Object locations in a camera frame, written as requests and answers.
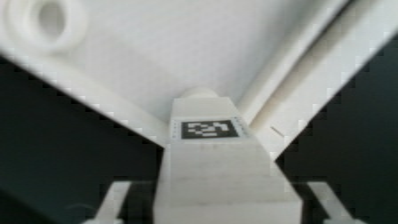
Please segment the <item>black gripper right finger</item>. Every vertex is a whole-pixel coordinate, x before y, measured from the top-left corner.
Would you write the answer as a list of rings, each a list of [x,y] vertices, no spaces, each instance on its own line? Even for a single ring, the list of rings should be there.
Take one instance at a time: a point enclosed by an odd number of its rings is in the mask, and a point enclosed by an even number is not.
[[[367,224],[350,215],[328,184],[325,182],[309,182],[307,186],[328,215],[323,224]]]

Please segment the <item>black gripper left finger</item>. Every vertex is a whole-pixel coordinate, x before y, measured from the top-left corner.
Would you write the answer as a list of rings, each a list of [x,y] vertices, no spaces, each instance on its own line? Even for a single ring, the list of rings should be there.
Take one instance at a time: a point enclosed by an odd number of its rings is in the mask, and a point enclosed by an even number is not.
[[[119,213],[129,187],[129,181],[115,181],[110,184],[96,215],[81,224],[124,224]]]

